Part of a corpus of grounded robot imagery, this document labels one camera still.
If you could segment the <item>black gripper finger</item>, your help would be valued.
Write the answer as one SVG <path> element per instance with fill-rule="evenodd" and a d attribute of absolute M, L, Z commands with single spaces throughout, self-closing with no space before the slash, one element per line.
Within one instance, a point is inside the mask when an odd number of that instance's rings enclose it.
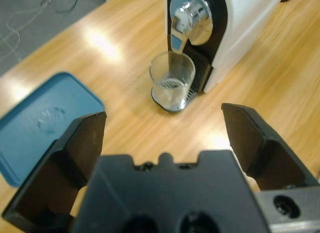
<path fill-rule="evenodd" d="M 19 229 L 70 229 L 70 214 L 100 157 L 107 114 L 72 121 L 52 142 L 10 200 L 2 218 Z"/>
<path fill-rule="evenodd" d="M 248 106 L 221 105 L 230 146 L 259 189 L 318 187 L 320 184 L 282 137 Z"/>

